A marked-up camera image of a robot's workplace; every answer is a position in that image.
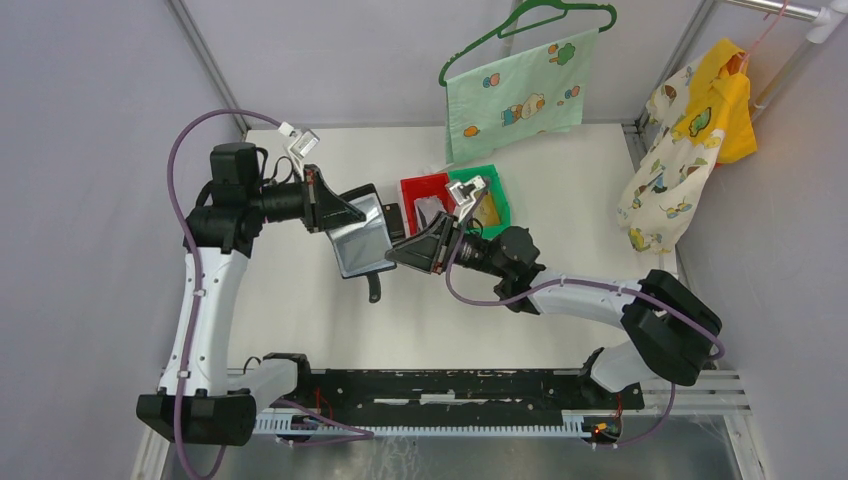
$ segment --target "towel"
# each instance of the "towel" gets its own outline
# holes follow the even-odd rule
[[[597,38],[590,30],[447,80],[447,163],[580,124]]]

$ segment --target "patterned fabric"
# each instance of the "patterned fabric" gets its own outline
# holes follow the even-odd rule
[[[744,51],[722,39],[651,95],[648,111],[660,133],[624,189],[618,224],[638,252],[669,253],[689,227],[716,163],[733,163],[757,150],[739,71]]]
[[[597,30],[447,80],[447,163],[463,163],[583,121]]]

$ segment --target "yellow cloth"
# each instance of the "yellow cloth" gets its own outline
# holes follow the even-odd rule
[[[693,145],[709,141],[713,130],[723,130],[725,138],[718,163],[733,163],[757,151],[748,113],[751,82],[745,75],[747,68],[738,71],[741,60],[737,55],[744,53],[723,38],[704,55],[689,84],[691,100],[686,105],[686,116],[674,126],[678,137],[688,137]],[[696,135],[692,135],[690,127],[697,130]]]

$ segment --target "white clip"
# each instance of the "white clip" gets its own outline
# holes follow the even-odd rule
[[[294,127],[291,126],[288,122],[283,122],[280,124],[280,128],[277,129],[283,136],[290,137],[292,133],[294,133]]]

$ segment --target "black handle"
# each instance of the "black handle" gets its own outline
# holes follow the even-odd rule
[[[376,273],[369,273],[365,275],[365,278],[368,279],[368,301],[371,303],[379,302],[383,295],[380,288],[380,276]]]

